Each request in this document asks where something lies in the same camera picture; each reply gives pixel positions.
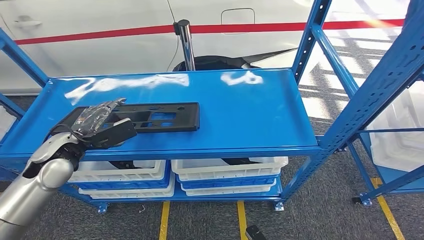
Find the chrome stanchion post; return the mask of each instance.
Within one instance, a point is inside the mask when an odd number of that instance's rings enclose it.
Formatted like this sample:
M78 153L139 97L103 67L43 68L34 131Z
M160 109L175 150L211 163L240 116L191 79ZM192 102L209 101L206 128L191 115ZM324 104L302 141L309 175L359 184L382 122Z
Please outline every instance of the chrome stanchion post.
M185 69L187 71L195 71L195 55L193 54L190 22L186 19L175 22L174 29L175 34L181 39L182 51L184 52Z

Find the car door handle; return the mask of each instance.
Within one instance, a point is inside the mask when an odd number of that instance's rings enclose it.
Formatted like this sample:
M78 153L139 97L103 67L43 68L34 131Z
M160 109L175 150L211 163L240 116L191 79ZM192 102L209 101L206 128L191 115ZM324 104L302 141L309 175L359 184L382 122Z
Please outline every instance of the car door handle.
M17 28L24 29L29 27L36 27L42 24L41 21L34 20L32 17L28 15L18 16L18 20L14 21L14 25Z

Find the black object in crate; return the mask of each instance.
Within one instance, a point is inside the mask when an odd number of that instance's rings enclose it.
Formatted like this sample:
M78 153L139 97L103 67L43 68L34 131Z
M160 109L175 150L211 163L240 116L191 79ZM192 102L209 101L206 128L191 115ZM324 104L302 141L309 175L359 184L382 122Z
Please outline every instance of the black object in crate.
M72 126L88 106L76 107L59 124ZM124 104L116 106L106 120L104 128L119 120L129 118L137 133L190 132L200 127L198 102ZM57 127L53 134L68 132L65 127Z

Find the silver robot arm segment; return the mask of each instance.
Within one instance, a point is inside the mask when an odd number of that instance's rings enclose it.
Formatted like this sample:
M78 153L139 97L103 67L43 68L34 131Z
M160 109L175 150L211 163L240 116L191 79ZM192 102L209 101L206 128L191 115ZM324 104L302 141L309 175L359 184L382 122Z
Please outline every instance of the silver robot arm segment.
M58 153L66 153L67 147L76 146L78 140L63 132L49 138L34 152L24 171L0 195L0 240L20 239L52 195L71 178L80 159L69 158L81 158L84 152L82 155Z

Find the white bin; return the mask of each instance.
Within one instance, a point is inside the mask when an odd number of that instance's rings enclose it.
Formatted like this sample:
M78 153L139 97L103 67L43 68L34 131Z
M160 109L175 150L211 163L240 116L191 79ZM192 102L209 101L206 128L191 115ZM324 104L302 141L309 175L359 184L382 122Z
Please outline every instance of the white bin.
M152 181L165 176L166 160L133 161L137 169L117 169L108 161L82 161L69 183Z
M167 188L148 189L119 189L119 190L84 190L78 189L80 194L89 195L93 199L143 199L172 197L175 190L175 174L171 173Z
M11 129L13 123L16 121L16 117L10 115L6 109L0 105L0 141Z
M228 165L220 158L172 160L172 171L180 181L276 175L289 163L286 156L250 157L256 164Z
M368 127L368 130L423 128L424 83L405 89ZM424 132L370 133L374 164L410 172L424 165Z
M268 192L271 187L277 183L274 180L273 184L267 185L250 185L250 186L226 186L226 187L208 187L208 188L194 188L184 189L181 187L187 196L204 196L204 195L221 195L221 194L245 194L245 193L259 193Z

